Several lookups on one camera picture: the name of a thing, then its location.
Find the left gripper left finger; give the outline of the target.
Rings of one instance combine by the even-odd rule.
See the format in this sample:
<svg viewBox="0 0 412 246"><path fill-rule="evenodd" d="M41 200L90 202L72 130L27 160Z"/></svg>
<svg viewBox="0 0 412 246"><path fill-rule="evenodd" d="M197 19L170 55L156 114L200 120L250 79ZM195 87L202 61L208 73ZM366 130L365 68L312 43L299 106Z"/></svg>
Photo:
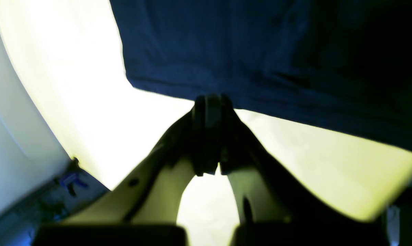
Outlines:
<svg viewBox="0 0 412 246"><path fill-rule="evenodd" d="M221 156L222 97L202 96L110 193L65 225L175 224L187 185L215 174Z"/></svg>

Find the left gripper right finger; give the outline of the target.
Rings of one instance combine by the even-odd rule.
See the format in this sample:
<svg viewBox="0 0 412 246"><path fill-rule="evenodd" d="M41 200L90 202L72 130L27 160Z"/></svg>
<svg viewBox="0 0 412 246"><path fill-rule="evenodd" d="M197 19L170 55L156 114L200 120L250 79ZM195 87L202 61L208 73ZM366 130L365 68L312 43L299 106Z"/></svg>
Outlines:
<svg viewBox="0 0 412 246"><path fill-rule="evenodd" d="M222 173L232 186L244 224L273 221L290 224L375 224L380 211L358 219L334 208L309 191L260 143L220 96Z"/></svg>

